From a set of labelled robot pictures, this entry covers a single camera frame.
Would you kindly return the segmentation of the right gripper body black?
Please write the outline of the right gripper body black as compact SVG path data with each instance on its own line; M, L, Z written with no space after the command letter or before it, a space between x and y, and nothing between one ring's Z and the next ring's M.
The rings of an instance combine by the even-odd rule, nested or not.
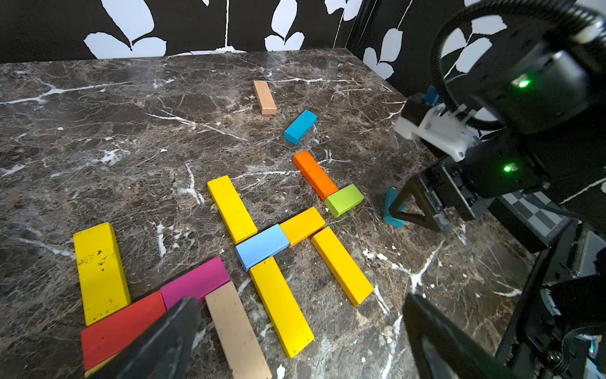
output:
M446 213L453 208L463 221L483 216L494 198L481 197L464 178L462 165L450 156L438 160L421 172L428 208L423 209L424 227L434 232L447 232L451 220Z

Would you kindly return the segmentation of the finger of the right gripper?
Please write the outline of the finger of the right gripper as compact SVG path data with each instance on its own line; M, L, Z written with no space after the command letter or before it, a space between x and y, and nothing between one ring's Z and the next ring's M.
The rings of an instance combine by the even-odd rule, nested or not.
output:
M406 221L434 232L448 232L450 219L445 205L422 174L409 178L391 203L389 211L397 220Z

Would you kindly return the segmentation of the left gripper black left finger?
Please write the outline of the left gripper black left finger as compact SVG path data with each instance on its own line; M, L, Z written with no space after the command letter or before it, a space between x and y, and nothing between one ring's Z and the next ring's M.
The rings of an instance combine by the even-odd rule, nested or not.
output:
M185 377L200 322L197 300L183 298L91 377Z

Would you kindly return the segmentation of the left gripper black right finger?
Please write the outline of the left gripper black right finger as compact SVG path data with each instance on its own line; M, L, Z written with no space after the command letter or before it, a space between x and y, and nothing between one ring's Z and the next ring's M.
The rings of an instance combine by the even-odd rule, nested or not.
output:
M421 296L408 294L402 315L420 378L516 377Z

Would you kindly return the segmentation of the red block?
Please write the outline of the red block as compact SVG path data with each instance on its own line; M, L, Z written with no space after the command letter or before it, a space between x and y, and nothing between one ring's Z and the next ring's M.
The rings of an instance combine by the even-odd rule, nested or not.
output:
M166 311L161 292L154 292L86 328L80 334L85 370L118 354Z

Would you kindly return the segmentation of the magenta block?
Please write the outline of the magenta block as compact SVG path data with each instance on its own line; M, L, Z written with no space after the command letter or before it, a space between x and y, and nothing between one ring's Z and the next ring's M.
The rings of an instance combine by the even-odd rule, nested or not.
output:
M214 257L188 273L161 287L164 305L172 308L183 298L195 298L198 303L230 281L221 257Z

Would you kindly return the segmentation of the tan wood long block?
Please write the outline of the tan wood long block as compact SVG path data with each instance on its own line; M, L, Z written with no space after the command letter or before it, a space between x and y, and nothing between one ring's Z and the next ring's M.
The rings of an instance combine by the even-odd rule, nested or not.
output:
M233 378L272 378L232 281L205 297Z

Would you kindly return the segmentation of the yellow-green long block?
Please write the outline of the yellow-green long block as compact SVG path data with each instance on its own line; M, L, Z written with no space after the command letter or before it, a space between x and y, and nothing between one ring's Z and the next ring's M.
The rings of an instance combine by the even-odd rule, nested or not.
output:
M109 358L105 359L104 361L102 361L101 363L93 366L91 369L86 370L85 371L85 378L89 378L91 377L93 374L95 374L96 372L98 372L99 370L101 370L104 366L107 365L107 363L109 363L117 354L114 354L112 356L110 356Z

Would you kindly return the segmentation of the yellow long block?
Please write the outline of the yellow long block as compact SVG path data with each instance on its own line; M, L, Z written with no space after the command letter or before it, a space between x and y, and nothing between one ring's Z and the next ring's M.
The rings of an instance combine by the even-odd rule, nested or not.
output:
M131 304L115 230L109 223L74 234L85 323L90 326Z

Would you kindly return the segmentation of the lime green short block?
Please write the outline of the lime green short block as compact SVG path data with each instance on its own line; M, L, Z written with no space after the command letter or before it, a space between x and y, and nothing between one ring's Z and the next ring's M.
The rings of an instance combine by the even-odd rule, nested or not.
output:
M325 206L328 208L331 215L335 218L343 216L352 208L361 204L365 200L362 192L355 186L350 184L334 194L328 196L324 201Z

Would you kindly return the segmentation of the amber long block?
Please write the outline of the amber long block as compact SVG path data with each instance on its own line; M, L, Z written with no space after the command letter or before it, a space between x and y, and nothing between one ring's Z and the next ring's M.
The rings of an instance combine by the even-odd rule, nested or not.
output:
M360 306L374 288L333 230L325 227L312 237L312 244L350 302L354 306Z

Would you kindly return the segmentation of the orange long block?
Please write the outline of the orange long block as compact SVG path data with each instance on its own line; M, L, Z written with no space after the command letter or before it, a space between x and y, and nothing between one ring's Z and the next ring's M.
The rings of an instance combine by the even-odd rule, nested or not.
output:
M295 154L293 162L322 201L339 190L309 151Z

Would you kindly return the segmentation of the amber short block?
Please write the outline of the amber short block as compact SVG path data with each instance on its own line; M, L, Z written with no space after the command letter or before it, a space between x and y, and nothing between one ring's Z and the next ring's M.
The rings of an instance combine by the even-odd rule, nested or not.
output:
M325 224L319 211L311 207L283 222L280 227L289 240L289 247L293 247L321 230Z

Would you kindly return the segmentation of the light blue short block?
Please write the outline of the light blue short block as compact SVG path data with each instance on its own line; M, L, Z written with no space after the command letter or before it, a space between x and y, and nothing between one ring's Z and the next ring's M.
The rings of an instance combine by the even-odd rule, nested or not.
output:
M290 241L279 224L248 238L236 246L244 270L249 271L260 262L273 257L290 246Z

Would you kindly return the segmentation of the cyan long block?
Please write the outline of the cyan long block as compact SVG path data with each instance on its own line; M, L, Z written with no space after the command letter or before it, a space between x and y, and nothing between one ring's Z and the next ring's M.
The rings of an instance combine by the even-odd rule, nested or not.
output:
M314 113L304 111L285 130L284 138L293 145L297 145L307 134L307 132L314 126L317 119L318 117Z

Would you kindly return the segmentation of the natural wood long block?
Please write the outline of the natural wood long block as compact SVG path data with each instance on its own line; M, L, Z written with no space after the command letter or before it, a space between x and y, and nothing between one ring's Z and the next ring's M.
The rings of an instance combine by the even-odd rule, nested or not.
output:
M266 81L254 81L254 91L262 115L276 115L277 107Z

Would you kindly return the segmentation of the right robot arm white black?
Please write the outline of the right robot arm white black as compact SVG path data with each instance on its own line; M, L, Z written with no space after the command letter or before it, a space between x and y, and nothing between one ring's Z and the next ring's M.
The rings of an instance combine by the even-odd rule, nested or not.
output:
M521 16L552 28L536 42L514 41L522 56L513 66L485 69L473 100L494 117L476 118L444 78L441 55L448 37L469 21ZM405 104L395 129L443 152L412 175L389 208L397 219L446 232L446 213L479 218L502 195L545 192L561 211L605 229L601 196L581 199L605 169L605 18L568 1L480 1L439 29L429 53L440 102Z

